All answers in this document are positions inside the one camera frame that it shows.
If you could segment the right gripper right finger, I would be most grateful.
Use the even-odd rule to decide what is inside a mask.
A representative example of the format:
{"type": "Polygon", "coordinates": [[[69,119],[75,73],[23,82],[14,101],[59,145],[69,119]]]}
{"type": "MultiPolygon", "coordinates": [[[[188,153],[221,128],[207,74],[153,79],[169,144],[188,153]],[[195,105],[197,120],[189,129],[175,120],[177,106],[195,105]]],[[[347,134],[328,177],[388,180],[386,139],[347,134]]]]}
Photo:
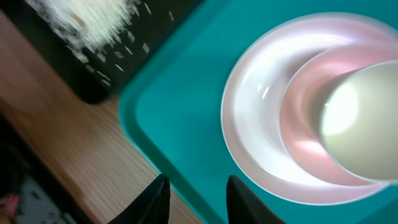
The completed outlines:
{"type": "Polygon", "coordinates": [[[236,175],[228,179],[226,206],[229,224],[285,224],[236,175]]]}

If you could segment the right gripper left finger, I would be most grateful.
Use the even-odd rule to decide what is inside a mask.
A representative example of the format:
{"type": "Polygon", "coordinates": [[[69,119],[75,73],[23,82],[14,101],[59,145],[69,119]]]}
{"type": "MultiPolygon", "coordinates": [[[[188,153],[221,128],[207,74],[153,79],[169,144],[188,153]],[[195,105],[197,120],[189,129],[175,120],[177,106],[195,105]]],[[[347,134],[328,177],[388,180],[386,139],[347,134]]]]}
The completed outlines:
{"type": "Polygon", "coordinates": [[[168,224],[170,181],[159,174],[129,206],[109,224],[168,224]]]}

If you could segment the white rice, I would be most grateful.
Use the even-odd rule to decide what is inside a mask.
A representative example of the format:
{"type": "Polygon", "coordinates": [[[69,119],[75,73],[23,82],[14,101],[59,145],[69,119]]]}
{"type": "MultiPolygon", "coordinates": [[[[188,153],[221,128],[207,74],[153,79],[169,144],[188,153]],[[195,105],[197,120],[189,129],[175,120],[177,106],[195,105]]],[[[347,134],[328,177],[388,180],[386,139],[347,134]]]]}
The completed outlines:
{"type": "Polygon", "coordinates": [[[169,1],[28,0],[106,88],[120,85],[175,22],[169,1]]]}

